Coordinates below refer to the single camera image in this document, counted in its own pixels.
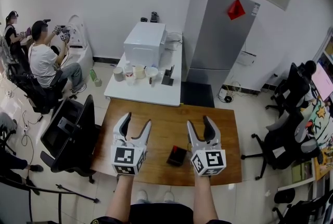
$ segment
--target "white microwave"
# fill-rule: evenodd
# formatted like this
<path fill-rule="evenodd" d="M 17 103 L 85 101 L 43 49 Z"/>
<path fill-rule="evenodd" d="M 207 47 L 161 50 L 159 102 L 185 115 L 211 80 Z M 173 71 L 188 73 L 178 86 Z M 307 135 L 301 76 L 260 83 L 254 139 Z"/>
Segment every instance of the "white microwave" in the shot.
<path fill-rule="evenodd" d="M 124 42 L 126 60 L 132 65 L 159 67 L 167 31 L 163 23 L 138 22 Z"/>

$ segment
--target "wooden tabletop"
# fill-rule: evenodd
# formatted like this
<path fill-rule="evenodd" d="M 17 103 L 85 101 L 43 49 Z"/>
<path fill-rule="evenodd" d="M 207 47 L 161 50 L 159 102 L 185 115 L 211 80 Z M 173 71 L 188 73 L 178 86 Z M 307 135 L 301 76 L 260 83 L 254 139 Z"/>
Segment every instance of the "wooden tabletop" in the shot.
<path fill-rule="evenodd" d="M 111 99 L 105 115 L 98 142 L 94 151 L 91 169 L 114 175 L 111 166 L 113 127 L 127 112 L 132 113 L 127 139 L 137 137 L 145 123 L 151 119 L 151 131 L 147 144 L 147 156 L 136 181 L 160 185 L 193 186 L 194 171 L 190 164 L 190 153 L 181 167 L 167 164 L 172 147 L 191 147 L 187 138 L 187 120 L 191 120 L 198 136 L 203 138 L 202 117 L 207 115 L 221 132 L 221 146 L 226 152 L 227 167 L 212 176 L 212 185 L 226 185 L 242 181 L 238 134 L 233 110 L 204 108 L 181 104 L 179 107 L 161 106 L 120 99 Z"/>

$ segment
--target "computer screen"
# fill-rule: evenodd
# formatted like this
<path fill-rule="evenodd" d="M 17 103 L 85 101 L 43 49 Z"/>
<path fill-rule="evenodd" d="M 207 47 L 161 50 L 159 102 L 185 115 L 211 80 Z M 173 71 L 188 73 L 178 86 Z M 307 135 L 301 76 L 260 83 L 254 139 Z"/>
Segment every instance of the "computer screen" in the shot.
<path fill-rule="evenodd" d="M 312 75 L 312 81 L 323 101 L 333 92 L 333 83 L 320 63 L 317 63 L 317 70 Z"/>

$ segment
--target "gray refrigerator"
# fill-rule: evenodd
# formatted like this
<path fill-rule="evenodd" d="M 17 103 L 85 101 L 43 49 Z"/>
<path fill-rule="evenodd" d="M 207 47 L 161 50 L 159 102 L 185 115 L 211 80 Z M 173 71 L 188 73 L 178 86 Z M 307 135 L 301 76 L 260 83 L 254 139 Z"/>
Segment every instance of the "gray refrigerator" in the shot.
<path fill-rule="evenodd" d="M 260 5 L 239 0 L 245 14 L 232 20 L 236 0 L 190 0 L 183 33 L 187 82 L 219 93 L 251 30 Z"/>

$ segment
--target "shoe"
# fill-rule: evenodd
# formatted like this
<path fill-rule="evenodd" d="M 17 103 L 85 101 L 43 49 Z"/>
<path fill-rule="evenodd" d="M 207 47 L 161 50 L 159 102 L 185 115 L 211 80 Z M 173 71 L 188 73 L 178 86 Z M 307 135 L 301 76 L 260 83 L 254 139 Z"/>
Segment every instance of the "shoe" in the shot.
<path fill-rule="evenodd" d="M 77 94 L 77 93 L 81 93 L 81 92 L 85 91 L 86 88 L 87 88 L 87 84 L 83 84 L 81 86 L 81 88 L 79 88 L 79 89 L 71 89 L 71 91 L 72 91 L 72 94 Z"/>
<path fill-rule="evenodd" d="M 42 172 L 44 171 L 41 165 L 30 165 L 30 171 L 32 172 Z"/>
<path fill-rule="evenodd" d="M 145 190 L 140 190 L 138 191 L 137 195 L 136 195 L 136 200 L 145 200 L 148 201 L 148 195 L 147 192 Z"/>
<path fill-rule="evenodd" d="M 166 192 L 164 195 L 164 202 L 175 202 L 175 196 L 173 195 L 172 192 Z"/>
<path fill-rule="evenodd" d="M 31 179 L 29 179 L 29 176 L 27 177 L 27 179 L 25 180 L 27 182 L 28 186 L 32 186 L 32 187 L 36 187 L 36 185 L 33 184 L 33 182 L 31 181 Z M 33 190 L 32 191 L 36 194 L 36 195 L 40 195 L 40 191 L 38 190 Z"/>

